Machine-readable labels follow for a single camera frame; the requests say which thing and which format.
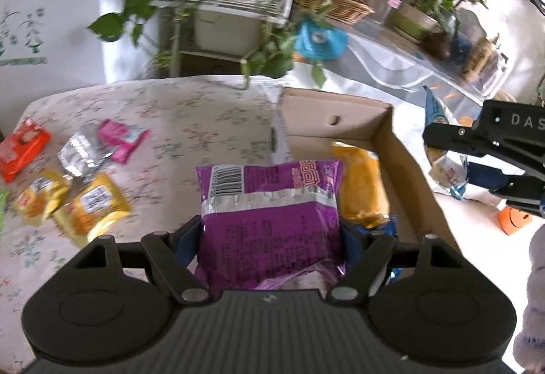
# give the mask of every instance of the pink snack package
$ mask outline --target pink snack package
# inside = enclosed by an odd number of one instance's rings
[[[112,119],[106,119],[97,135],[100,140],[108,145],[118,146],[112,155],[112,159],[124,165],[149,133],[150,130],[144,128],[128,126]]]
[[[197,167],[202,222],[195,276],[225,289],[271,290],[343,268],[336,193],[342,162]]]

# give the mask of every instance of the silver wrapper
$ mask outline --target silver wrapper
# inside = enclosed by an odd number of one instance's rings
[[[96,124],[84,124],[59,151],[63,168],[73,177],[82,177],[86,181],[92,179],[115,151],[100,141],[96,135],[98,129]]]
[[[318,202],[337,209],[335,194],[319,186],[287,188],[278,191],[257,191],[232,196],[212,196],[202,203],[202,215],[234,213],[251,209],[277,208],[279,206]]]

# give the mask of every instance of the yellow snack package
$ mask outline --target yellow snack package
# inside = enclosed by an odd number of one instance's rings
[[[114,222],[128,216],[131,211],[121,190],[108,174],[102,172],[53,217],[70,239],[82,248],[105,234]]]
[[[15,201],[15,209],[24,221],[40,226],[61,206],[71,182],[53,170],[43,170],[40,177]]]
[[[333,142],[331,149],[344,167],[339,188],[339,215],[366,228],[387,222],[390,204],[380,175],[378,156],[342,142]]]

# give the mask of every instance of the wicker basket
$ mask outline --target wicker basket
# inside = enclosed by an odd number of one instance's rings
[[[326,0],[296,0],[298,5],[305,10],[315,10]],[[356,2],[355,0],[330,0],[333,7],[327,13],[327,16],[342,22],[343,24],[353,25],[360,21],[362,17],[374,13],[368,5]]]

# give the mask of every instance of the red snack package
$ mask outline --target red snack package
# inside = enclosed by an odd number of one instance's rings
[[[31,119],[25,119],[13,134],[0,143],[0,174],[4,180],[11,182],[50,140],[50,133]]]

